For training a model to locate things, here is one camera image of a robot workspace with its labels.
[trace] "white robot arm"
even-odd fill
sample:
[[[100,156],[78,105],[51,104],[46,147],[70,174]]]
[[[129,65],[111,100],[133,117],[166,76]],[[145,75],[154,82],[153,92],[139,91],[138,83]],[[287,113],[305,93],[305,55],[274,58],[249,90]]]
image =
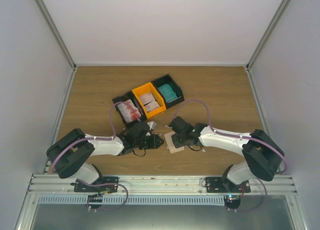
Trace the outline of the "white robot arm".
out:
[[[96,184],[102,179],[102,174],[94,165],[86,163],[89,157],[122,156],[135,153],[135,148],[157,149],[164,140],[151,132],[154,127],[154,122],[139,121],[116,137],[92,136],[76,128],[51,146],[46,155],[61,179],[76,178],[87,184]]]
[[[169,127],[175,132],[171,138],[176,148],[188,146],[195,151],[192,146],[216,147],[245,158],[244,162],[229,166],[223,174],[223,186],[226,190],[253,178],[264,181],[272,181],[274,178],[282,159],[277,153],[255,140],[269,144],[284,156],[283,151],[262,130],[256,129],[253,133],[238,133],[211,129],[204,123],[197,123],[193,127],[179,116],[172,120]]]

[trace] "small parts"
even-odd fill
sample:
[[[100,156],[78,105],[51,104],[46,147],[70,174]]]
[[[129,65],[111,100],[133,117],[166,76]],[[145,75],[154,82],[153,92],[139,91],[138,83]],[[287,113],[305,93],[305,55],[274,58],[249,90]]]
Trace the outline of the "small parts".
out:
[[[156,124],[156,122],[155,122],[155,121],[148,121],[146,124],[148,124],[148,125],[149,125],[149,127],[150,127],[150,131],[155,130],[155,129],[156,129],[156,127],[157,127],[157,124]]]
[[[132,102],[132,100],[127,100],[125,101],[126,104],[129,104],[130,107],[132,107],[133,111],[130,109],[130,107],[128,107],[127,105],[121,103],[118,105],[118,108],[124,118],[124,120],[127,123],[131,123],[132,121],[136,120],[137,117],[136,115],[140,118],[141,117],[141,113],[139,112],[138,108],[134,105],[134,103]]]

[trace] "wooden surface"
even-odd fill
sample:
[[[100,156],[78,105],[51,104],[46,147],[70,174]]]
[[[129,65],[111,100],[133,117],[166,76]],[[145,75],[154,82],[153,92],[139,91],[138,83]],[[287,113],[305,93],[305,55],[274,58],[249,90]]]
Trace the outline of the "wooden surface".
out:
[[[182,88],[184,98],[201,99],[209,106],[211,122],[216,128],[233,132],[253,132],[262,129],[251,87],[243,67],[135,67],[101,66],[79,67],[75,75],[59,138],[74,128],[86,134],[111,136],[109,109],[112,98],[170,74]],[[166,127],[178,106],[167,109],[151,121],[157,123],[157,134],[164,139],[171,132]],[[205,108],[198,102],[186,104],[178,114],[191,124],[207,123]],[[117,133],[125,125],[114,110],[112,121]],[[132,175],[221,175],[231,164],[242,162],[243,157],[230,151],[205,147],[205,152],[188,148],[170,154],[164,143],[159,149],[147,150],[146,156],[98,155],[88,159],[103,174]]]

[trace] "black bin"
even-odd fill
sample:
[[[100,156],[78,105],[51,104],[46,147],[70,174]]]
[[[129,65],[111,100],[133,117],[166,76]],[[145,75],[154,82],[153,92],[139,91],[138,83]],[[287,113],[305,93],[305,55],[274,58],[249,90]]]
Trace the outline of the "black bin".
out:
[[[117,97],[113,98],[112,102],[115,104],[115,103],[118,103],[118,102],[125,102],[127,100],[131,100],[133,102],[133,104],[138,108],[138,110],[139,110],[139,112],[141,114],[140,120],[141,121],[147,120],[147,116],[145,115],[145,112],[143,111],[140,103],[138,102],[136,96],[134,95],[134,93],[132,91],[128,91],[127,93],[125,93],[125,94],[123,94],[121,96],[117,96]],[[136,124],[138,122],[138,120],[134,120],[132,122],[127,123],[125,118],[121,114],[121,111],[119,110],[117,105],[115,106],[115,109],[120,114],[122,122],[124,123],[124,125],[127,128],[131,128],[134,124]]]
[[[162,77],[159,77],[159,78],[151,81],[151,83],[153,84],[155,89],[159,92],[161,97],[163,98],[165,107],[167,109],[169,109],[169,108],[173,107],[174,105],[177,105],[185,100],[185,97],[184,97],[184,94],[183,94],[181,88],[178,86],[178,84],[176,84],[176,82],[172,79],[172,77],[169,74],[166,74]],[[161,94],[161,92],[158,89],[158,87],[165,85],[165,84],[168,84],[172,88],[172,90],[175,92],[176,96],[178,97],[177,99],[172,100],[170,102],[166,102],[165,97]]]

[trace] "vent grille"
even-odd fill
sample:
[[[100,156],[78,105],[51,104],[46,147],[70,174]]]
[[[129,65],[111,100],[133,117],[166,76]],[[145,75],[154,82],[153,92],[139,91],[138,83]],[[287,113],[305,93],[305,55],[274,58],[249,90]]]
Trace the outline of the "vent grille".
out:
[[[123,203],[126,196],[104,195],[102,202],[90,204],[118,205]],[[86,204],[87,195],[42,195],[39,204]],[[225,204],[223,196],[166,196],[166,195],[132,195],[127,200],[127,205],[217,205]]]

